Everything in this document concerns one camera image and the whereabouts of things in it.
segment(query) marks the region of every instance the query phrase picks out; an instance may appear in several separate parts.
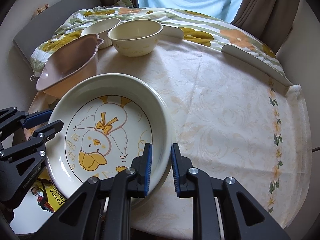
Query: duck illustration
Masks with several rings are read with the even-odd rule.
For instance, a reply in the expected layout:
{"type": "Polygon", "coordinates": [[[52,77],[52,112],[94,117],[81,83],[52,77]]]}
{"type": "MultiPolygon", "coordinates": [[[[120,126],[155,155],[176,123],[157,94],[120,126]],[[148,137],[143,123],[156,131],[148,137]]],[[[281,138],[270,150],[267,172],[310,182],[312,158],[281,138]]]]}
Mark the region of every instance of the duck illustration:
{"type": "Polygon", "coordinates": [[[126,155],[128,138],[122,126],[128,118],[124,106],[131,100],[121,97],[119,105],[109,103],[108,96],[100,97],[100,99],[103,101],[103,105],[97,108],[94,115],[85,117],[76,126],[77,129],[90,129],[83,136],[82,148],[79,153],[80,165],[87,171],[94,171],[99,165],[106,164],[105,156],[111,151],[113,145],[123,155],[126,155]]]}

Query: headboard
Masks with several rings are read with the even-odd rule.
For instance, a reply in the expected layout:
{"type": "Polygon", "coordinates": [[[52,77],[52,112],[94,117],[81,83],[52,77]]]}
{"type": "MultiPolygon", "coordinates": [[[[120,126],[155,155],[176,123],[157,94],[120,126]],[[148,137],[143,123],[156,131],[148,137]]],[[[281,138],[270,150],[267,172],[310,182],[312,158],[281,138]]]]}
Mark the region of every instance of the headboard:
{"type": "Polygon", "coordinates": [[[71,14],[96,6],[101,6],[100,0],[61,0],[34,17],[14,37],[13,44],[30,65],[30,57],[36,47],[51,39],[53,33],[71,14]]]}

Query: wall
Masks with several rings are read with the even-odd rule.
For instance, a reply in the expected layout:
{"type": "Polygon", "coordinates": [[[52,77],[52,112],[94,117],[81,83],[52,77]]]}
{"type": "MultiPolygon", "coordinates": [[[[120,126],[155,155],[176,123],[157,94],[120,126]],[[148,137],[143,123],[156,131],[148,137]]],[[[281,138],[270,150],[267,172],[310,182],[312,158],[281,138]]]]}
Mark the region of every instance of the wall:
{"type": "MultiPolygon", "coordinates": [[[[29,109],[36,94],[36,82],[30,81],[33,72],[13,47],[12,39],[28,23],[37,8],[58,1],[17,0],[0,26],[0,109],[10,106],[17,106],[21,111],[29,109]]],[[[5,140],[4,147],[9,147],[11,142],[12,137],[5,140]]]]}
{"type": "MultiPolygon", "coordinates": [[[[305,96],[312,146],[320,146],[320,23],[305,0],[300,0],[292,32],[277,53],[288,79],[300,84],[305,96]]],[[[286,229],[292,240],[300,240],[320,212],[320,151],[312,154],[312,171],[305,203],[286,229]]]]}

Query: white plate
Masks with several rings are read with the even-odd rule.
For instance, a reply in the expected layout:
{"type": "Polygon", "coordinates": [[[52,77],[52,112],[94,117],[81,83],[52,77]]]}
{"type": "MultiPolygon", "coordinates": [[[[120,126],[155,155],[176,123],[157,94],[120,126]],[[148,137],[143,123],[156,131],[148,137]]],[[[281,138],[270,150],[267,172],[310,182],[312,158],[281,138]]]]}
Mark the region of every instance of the white plate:
{"type": "Polygon", "coordinates": [[[172,144],[171,119],[159,94],[143,81],[110,73],[71,89],[55,107],[49,123],[64,127],[46,144],[49,175],[69,198],[91,176],[115,176],[153,145],[149,193],[167,167],[172,144]]]}

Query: tablecloth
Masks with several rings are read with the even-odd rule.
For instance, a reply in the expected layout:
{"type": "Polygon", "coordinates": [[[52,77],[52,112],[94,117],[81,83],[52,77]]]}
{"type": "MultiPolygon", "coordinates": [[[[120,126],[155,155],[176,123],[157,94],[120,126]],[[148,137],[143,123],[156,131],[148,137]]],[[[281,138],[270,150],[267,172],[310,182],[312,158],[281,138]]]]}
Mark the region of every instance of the tablecloth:
{"type": "MultiPolygon", "coordinates": [[[[195,167],[219,179],[235,177],[282,227],[295,217],[311,171],[299,85],[285,87],[235,57],[172,37],[137,58],[113,47],[100,50],[100,73],[148,83],[167,104],[181,154],[195,167]]],[[[192,200],[176,197],[170,172],[160,190],[133,210],[131,222],[158,236],[192,239],[192,220],[192,200]]]]}

